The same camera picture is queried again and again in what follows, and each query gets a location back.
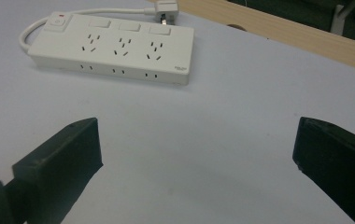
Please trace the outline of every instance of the power switch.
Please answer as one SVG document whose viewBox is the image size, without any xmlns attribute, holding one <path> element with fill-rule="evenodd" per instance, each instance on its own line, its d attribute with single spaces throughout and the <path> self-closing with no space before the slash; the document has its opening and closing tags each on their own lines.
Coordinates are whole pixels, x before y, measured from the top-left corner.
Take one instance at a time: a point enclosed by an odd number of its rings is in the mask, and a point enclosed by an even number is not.
<svg viewBox="0 0 355 224">
<path fill-rule="evenodd" d="M 54 12 L 44 26 L 44 30 L 61 33 L 66 28 L 71 18 L 72 15 L 66 14 L 65 12 Z"/>
<path fill-rule="evenodd" d="M 123 22 L 120 24 L 120 30 L 138 32 L 140 30 L 140 24 L 133 22 Z"/>
<path fill-rule="evenodd" d="M 51 18 L 50 19 L 50 24 L 51 25 L 56 25 L 56 26 L 62 26 L 62 25 L 64 25 L 65 21 L 66 21 L 65 19 L 56 17 L 56 18 Z"/>
<path fill-rule="evenodd" d="M 108 28 L 110 26 L 110 20 L 92 20 L 90 26 Z"/>
<path fill-rule="evenodd" d="M 152 25 L 150 28 L 150 33 L 154 35 L 170 35 L 171 28 L 165 25 Z"/>
</svg>

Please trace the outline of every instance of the power cord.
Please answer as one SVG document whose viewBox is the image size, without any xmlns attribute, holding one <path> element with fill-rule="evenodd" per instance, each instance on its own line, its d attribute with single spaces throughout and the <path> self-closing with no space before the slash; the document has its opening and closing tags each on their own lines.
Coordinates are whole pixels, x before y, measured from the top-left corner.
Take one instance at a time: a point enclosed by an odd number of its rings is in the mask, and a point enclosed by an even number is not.
<svg viewBox="0 0 355 224">
<path fill-rule="evenodd" d="M 144 9 L 126 9 L 126 8 L 94 8 L 77 11 L 70 11 L 73 14 L 98 14 L 98 13 L 122 13 L 122 14 L 144 14 L 155 16 L 155 20 L 162 24 L 174 24 L 178 16 L 178 1 L 177 0 L 159 0 L 154 3 L 154 7 Z M 26 27 L 20 34 L 19 42 L 22 50 L 27 53 L 30 45 L 26 43 L 26 38 L 38 27 L 46 24 L 48 17 L 38 20 Z"/>
</svg>

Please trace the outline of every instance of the power plug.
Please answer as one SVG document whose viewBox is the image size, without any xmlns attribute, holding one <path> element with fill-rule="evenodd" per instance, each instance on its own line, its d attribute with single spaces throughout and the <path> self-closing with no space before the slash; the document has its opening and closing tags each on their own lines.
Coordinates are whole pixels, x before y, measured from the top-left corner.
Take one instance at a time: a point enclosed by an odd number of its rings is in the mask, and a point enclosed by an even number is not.
<svg viewBox="0 0 355 224">
<path fill-rule="evenodd" d="M 194 30 L 54 12 L 28 50 L 38 66 L 189 83 Z"/>
<path fill-rule="evenodd" d="M 178 17 L 178 2 L 177 0 L 159 0 L 154 3 L 155 20 L 162 24 L 175 24 L 175 19 Z"/>
</svg>

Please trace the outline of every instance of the black object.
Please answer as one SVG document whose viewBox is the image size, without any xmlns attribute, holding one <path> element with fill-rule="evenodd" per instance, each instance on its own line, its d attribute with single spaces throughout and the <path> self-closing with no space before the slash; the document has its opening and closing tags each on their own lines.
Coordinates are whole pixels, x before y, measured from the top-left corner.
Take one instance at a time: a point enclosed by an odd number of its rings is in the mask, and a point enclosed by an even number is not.
<svg viewBox="0 0 355 224">
<path fill-rule="evenodd" d="M 293 160 L 355 221 L 355 134 L 322 120 L 301 118 Z"/>
<path fill-rule="evenodd" d="M 103 166 L 97 119 L 72 123 L 12 166 L 0 182 L 0 223 L 61 223 Z"/>
</svg>

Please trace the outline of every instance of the white power strip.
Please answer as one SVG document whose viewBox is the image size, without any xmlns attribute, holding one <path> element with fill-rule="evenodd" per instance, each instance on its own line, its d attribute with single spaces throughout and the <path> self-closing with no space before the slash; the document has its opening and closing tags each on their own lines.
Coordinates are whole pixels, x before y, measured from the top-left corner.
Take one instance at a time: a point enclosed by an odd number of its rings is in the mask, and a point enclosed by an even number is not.
<svg viewBox="0 0 355 224">
<path fill-rule="evenodd" d="M 189 83 L 194 30 L 54 12 L 28 50 L 38 66 Z"/>
</svg>

